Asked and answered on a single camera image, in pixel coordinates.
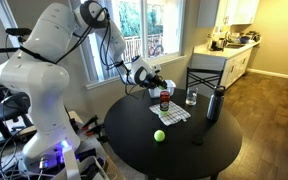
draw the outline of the black table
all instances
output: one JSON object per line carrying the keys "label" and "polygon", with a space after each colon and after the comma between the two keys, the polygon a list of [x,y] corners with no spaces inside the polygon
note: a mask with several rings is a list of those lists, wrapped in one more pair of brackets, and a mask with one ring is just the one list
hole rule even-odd
{"label": "black table", "polygon": [[[141,97],[145,91],[133,93]],[[206,119],[209,98],[198,95],[197,104],[185,104],[186,92],[175,89],[171,101],[192,117],[186,122],[165,126],[150,106],[159,99],[146,92],[143,100],[125,96],[108,111],[104,126],[114,152],[129,166],[148,177],[197,179],[212,176],[228,167],[237,157],[242,133],[234,116],[225,108],[218,121]],[[162,129],[166,138],[158,143],[154,132]]]}

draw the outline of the checkered cloth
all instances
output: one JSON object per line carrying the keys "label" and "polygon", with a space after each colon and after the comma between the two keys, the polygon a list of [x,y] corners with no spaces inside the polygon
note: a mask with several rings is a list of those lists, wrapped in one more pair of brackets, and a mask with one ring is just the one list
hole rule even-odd
{"label": "checkered cloth", "polygon": [[186,118],[191,117],[191,115],[186,112],[183,108],[176,105],[172,101],[170,101],[169,109],[165,115],[161,114],[160,105],[154,105],[150,107],[150,110],[157,114],[161,121],[166,125],[169,126],[171,124],[175,124],[180,120],[186,121]]}

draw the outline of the wooden floor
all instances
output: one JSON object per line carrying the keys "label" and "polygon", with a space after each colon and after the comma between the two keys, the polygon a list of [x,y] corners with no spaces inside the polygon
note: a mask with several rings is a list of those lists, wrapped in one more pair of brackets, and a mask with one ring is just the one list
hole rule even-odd
{"label": "wooden floor", "polygon": [[218,179],[288,180],[288,79],[248,73],[228,89],[224,106],[243,143]]}

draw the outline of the table leg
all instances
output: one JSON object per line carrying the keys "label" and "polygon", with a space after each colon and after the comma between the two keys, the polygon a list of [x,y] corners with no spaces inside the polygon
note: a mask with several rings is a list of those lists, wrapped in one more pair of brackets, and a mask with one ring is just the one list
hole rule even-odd
{"label": "table leg", "polygon": [[218,177],[218,173],[213,174],[213,175],[211,176],[211,180],[217,180],[217,177]]}
{"label": "table leg", "polygon": [[145,180],[156,180],[155,177],[145,175]]}

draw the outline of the green ball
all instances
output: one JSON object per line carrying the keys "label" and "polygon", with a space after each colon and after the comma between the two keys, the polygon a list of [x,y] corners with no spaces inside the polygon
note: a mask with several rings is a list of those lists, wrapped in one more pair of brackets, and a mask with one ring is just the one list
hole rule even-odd
{"label": "green ball", "polygon": [[165,133],[162,130],[157,130],[154,133],[154,138],[157,142],[162,142],[165,139]]}

